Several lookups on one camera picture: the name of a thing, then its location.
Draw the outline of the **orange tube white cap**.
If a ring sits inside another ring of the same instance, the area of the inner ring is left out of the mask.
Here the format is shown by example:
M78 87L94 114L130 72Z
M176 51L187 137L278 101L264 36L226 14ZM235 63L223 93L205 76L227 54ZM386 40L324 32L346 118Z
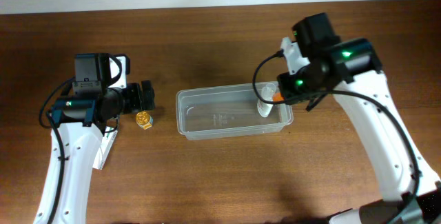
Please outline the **orange tube white cap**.
M272 97L273 101L284 101L284 98L280 92L277 92Z

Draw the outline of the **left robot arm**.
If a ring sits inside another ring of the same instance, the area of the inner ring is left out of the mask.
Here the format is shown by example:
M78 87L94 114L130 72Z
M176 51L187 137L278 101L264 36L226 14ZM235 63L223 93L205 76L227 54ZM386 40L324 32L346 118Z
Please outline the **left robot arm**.
M74 78L63 82L61 96L39 113L49 122L51 155L35 223L84 223L96 154L103 138L118 130L108 129L108 121L155 108L148 80L100 94L69 95L77 84Z

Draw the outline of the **white spray bottle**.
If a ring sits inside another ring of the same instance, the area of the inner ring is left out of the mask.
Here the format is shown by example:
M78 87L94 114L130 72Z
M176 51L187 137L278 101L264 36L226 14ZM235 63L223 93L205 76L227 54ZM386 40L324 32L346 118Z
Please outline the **white spray bottle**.
M277 86L275 84L267 83L258 91L258 93L262 99L266 101L273 101L273 96L276 94L276 91ZM263 118L267 118L269 116L272 108L272 104L265 103L261 100L258 100L257 102L258 112Z

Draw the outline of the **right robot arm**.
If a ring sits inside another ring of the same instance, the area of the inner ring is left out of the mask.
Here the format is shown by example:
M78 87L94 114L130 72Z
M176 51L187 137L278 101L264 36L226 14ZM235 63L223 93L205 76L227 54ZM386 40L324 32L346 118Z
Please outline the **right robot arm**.
M325 223L439 223L440 177L422 157L391 97L375 50L366 39L319 43L308 50L285 37L288 72L278 76L286 104L327 94L346 112L374 169L381 200L328 216Z

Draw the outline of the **gold lid balm jar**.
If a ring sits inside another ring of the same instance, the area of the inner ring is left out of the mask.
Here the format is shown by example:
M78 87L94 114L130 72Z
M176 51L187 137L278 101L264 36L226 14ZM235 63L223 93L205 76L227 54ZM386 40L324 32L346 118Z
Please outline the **gold lid balm jar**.
M153 126L153 118L146 111L137 113L135 116L135 120L137 125L144 130L149 129Z

